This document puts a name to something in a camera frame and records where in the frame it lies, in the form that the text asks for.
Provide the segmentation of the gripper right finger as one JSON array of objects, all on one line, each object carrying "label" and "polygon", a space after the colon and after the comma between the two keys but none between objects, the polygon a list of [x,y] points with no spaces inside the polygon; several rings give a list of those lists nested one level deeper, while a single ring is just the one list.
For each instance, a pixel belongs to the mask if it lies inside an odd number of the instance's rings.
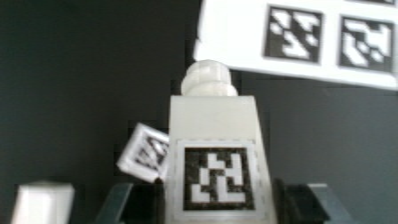
[{"label": "gripper right finger", "polygon": [[356,224],[356,220],[329,185],[325,183],[311,183],[308,187],[327,214],[324,224]]}]

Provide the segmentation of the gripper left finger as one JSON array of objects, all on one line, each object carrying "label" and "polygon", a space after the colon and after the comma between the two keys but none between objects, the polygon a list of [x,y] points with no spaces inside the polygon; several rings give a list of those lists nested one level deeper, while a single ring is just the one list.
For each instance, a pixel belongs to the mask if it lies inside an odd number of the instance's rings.
[{"label": "gripper left finger", "polygon": [[132,183],[117,183],[112,186],[94,224],[125,224],[123,214],[130,200],[132,189]]}]

